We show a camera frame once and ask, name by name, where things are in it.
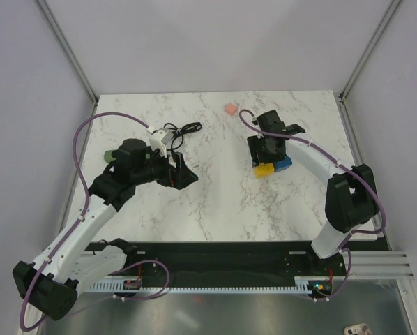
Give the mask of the yellow cube socket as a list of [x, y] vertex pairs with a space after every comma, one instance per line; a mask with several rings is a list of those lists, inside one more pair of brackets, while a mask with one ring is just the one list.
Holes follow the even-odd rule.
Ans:
[[252, 171], [256, 179], [261, 179], [272, 175], [275, 172], [275, 168], [272, 163], [260, 163], [254, 166]]

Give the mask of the blue cube socket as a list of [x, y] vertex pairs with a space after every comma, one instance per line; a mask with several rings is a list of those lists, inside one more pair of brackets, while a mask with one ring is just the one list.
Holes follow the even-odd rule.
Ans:
[[287, 168], [290, 168], [291, 166], [292, 166], [292, 160], [288, 156], [286, 156], [281, 161], [276, 161], [273, 163], [274, 172], [281, 172], [283, 170], [286, 170]]

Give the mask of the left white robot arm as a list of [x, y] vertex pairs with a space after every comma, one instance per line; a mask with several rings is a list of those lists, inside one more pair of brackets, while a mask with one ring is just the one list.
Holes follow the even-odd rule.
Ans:
[[100, 255], [84, 259], [81, 254], [138, 186], [156, 182], [181, 190], [198, 180], [182, 153], [161, 156], [142, 140], [124, 140], [112, 158], [87, 191], [83, 209], [32, 262], [20, 261], [13, 269], [20, 297], [53, 320], [65, 317], [79, 295], [106, 275], [136, 271], [139, 259], [122, 239], [110, 242]]

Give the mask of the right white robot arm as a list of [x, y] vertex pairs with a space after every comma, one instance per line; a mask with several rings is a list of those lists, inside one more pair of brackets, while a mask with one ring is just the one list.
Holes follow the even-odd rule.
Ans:
[[256, 178], [281, 172], [298, 162], [325, 185], [326, 223], [304, 259], [311, 274], [322, 274], [330, 266], [329, 258], [380, 212], [371, 168], [339, 162], [315, 144], [303, 127], [286, 125], [275, 110], [253, 116], [248, 127], [255, 131], [247, 143]]

